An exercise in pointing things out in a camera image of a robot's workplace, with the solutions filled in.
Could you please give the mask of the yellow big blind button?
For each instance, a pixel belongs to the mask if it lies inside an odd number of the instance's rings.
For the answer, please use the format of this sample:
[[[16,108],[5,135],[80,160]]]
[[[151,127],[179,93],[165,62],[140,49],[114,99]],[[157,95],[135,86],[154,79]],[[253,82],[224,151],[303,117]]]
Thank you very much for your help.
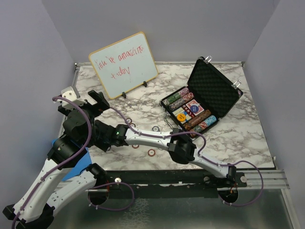
[[[179,113],[179,114],[177,115],[177,120],[180,121],[180,122],[185,121],[185,120],[186,120],[186,115],[183,114],[183,113]]]

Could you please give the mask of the blue small blind button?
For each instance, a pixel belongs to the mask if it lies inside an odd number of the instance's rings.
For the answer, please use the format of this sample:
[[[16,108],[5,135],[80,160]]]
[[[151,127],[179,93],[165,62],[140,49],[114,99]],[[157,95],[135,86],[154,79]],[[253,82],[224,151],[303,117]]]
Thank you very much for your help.
[[[197,113],[197,112],[199,111],[199,107],[196,106],[196,105],[192,105],[192,106],[190,107],[190,110],[191,110],[193,113]]]

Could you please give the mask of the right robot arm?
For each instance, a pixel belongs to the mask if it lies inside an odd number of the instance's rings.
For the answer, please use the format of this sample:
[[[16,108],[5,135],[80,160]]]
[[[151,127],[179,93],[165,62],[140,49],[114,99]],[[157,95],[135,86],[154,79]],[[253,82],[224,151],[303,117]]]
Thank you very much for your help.
[[[153,132],[133,129],[123,124],[113,127],[96,120],[92,133],[94,145],[104,152],[111,146],[155,147],[167,151],[175,163],[194,164],[207,170],[225,187],[236,181],[235,166],[201,155],[201,149],[193,143],[186,132],[179,128],[169,132]]]

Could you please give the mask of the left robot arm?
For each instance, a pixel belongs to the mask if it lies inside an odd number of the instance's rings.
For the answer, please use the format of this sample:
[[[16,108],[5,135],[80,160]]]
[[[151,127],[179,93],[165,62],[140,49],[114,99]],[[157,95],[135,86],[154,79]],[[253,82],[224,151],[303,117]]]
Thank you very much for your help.
[[[67,117],[63,123],[64,135],[53,143],[43,169],[24,197],[3,210],[3,214],[12,220],[13,229],[46,229],[51,224],[57,210],[47,202],[51,194],[87,154],[86,148],[99,143],[102,138],[102,124],[94,119],[110,108],[103,93],[88,92],[95,104],[81,100],[73,90],[68,93],[70,97],[62,94],[52,98],[54,102],[61,102],[58,110]]]

